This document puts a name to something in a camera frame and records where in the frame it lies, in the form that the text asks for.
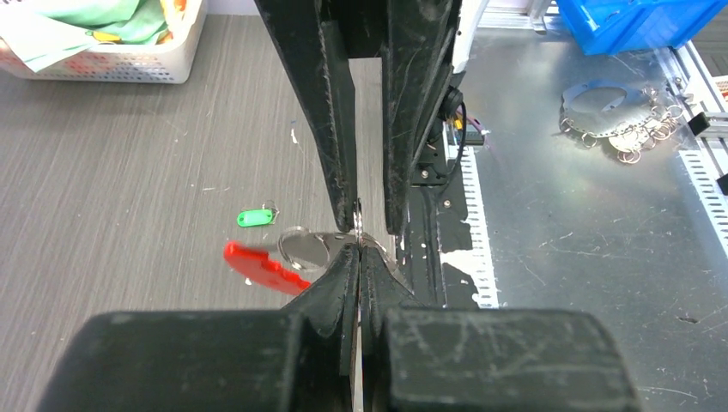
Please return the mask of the green cloth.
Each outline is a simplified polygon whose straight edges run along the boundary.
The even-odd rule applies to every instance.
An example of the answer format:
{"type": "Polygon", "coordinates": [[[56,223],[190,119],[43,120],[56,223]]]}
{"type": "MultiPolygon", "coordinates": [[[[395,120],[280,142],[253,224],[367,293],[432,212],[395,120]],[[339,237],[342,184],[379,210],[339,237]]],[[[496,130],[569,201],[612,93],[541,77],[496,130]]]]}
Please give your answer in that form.
{"type": "Polygon", "coordinates": [[[1,7],[1,40],[37,73],[97,45],[173,37],[185,1],[22,1],[1,7]]]}

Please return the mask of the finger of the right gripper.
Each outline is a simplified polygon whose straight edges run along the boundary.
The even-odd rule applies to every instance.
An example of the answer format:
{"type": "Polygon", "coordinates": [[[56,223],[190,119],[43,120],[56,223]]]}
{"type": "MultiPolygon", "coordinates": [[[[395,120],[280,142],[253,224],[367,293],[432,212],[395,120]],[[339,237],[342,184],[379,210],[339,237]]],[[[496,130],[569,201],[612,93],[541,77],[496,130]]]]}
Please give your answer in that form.
{"type": "Polygon", "coordinates": [[[385,227],[403,232],[416,157],[452,76],[459,1],[388,1],[381,47],[385,227]]]}
{"type": "Polygon", "coordinates": [[[355,86],[334,1],[256,2],[310,126],[337,228],[354,227],[355,86]]]}

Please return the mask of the key with green tag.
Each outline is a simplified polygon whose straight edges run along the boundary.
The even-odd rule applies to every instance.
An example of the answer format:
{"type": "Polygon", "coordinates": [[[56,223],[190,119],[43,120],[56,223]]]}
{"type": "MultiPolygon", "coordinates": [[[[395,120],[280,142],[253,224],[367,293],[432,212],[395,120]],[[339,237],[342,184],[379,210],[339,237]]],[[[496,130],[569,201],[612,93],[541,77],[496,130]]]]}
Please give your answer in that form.
{"type": "Polygon", "coordinates": [[[244,209],[239,212],[236,222],[239,227],[262,227],[275,223],[279,214],[277,206],[271,201],[257,209],[244,209]]]}

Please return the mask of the aluminium rail frame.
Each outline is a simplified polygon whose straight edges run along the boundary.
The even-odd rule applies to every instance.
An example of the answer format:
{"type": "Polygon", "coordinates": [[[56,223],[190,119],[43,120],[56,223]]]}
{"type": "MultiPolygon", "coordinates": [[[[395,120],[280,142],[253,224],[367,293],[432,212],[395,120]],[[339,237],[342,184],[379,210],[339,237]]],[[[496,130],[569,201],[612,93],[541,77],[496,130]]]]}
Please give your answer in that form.
{"type": "MultiPolygon", "coordinates": [[[[477,27],[569,34],[555,1],[497,1],[486,7],[477,27]]],[[[727,9],[672,51],[670,58],[669,87],[692,112],[727,111],[727,9]]]]}

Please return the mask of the red handled metal keyring holder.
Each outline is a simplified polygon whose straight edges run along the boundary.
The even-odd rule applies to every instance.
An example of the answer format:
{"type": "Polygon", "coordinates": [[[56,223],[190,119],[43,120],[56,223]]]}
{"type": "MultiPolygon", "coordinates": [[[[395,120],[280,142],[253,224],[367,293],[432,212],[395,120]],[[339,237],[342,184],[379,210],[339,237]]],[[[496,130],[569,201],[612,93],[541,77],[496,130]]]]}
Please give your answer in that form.
{"type": "Polygon", "coordinates": [[[364,232],[361,201],[354,207],[353,233],[312,232],[305,227],[291,227],[274,244],[242,245],[230,241],[223,249],[223,258],[232,270],[247,280],[278,292],[298,295],[310,285],[299,271],[329,270],[333,259],[346,245],[370,245],[379,250],[386,271],[393,280],[399,275],[396,260],[383,246],[364,232]]]}

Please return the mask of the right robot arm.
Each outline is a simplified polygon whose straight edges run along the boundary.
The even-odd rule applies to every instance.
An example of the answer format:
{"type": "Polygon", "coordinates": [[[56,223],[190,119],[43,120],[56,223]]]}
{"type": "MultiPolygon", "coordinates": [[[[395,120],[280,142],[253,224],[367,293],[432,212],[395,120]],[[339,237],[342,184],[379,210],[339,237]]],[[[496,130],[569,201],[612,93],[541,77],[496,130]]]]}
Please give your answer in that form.
{"type": "Polygon", "coordinates": [[[355,86],[349,63],[382,63],[383,195],[403,231],[426,140],[462,102],[483,1],[260,1],[258,12],[310,126],[337,228],[355,226],[355,86]]]}

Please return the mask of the white plastic basket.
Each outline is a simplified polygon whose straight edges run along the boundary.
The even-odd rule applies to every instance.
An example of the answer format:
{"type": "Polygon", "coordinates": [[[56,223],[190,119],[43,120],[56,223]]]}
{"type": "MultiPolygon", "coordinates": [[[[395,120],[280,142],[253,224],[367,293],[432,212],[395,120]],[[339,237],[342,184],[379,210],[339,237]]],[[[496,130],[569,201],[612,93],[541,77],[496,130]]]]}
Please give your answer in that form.
{"type": "Polygon", "coordinates": [[[1,69],[28,80],[182,84],[190,76],[208,3],[186,3],[181,29],[160,45],[97,45],[37,73],[4,43],[1,69]]]}

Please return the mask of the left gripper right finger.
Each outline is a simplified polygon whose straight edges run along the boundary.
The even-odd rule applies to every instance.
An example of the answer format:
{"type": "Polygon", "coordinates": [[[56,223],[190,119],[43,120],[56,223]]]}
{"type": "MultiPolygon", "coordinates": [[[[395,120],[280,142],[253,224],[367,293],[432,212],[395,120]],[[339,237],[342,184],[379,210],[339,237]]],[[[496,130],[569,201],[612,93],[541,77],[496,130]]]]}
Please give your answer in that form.
{"type": "Polygon", "coordinates": [[[426,306],[360,257],[367,411],[637,411],[616,342],[593,315],[426,306]]]}

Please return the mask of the blue plastic bin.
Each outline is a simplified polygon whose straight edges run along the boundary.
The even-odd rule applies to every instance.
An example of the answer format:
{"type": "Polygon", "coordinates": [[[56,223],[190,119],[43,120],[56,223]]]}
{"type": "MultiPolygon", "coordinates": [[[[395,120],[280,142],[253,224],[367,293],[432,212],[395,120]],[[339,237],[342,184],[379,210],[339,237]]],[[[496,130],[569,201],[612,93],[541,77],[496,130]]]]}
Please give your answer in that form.
{"type": "Polygon", "coordinates": [[[558,0],[561,19],[586,56],[688,43],[727,0],[558,0]]]}

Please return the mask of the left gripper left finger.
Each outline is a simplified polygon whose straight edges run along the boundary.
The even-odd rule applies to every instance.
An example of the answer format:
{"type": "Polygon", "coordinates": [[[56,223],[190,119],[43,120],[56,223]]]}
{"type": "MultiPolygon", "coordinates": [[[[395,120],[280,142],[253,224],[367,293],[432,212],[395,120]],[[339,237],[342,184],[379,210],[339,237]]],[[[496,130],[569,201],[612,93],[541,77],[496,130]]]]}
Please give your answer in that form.
{"type": "Polygon", "coordinates": [[[350,411],[361,251],[277,310],[107,312],[76,333],[41,411],[350,411]]]}

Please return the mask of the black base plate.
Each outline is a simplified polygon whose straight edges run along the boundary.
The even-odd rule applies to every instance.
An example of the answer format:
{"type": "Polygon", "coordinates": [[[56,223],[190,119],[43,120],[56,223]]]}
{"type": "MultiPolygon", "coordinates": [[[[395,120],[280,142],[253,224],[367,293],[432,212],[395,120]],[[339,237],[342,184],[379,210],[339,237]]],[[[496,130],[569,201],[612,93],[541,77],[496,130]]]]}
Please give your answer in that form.
{"type": "Polygon", "coordinates": [[[427,306],[477,309],[472,277],[443,257],[473,250],[464,184],[412,187],[408,212],[397,253],[405,285],[427,306]]]}

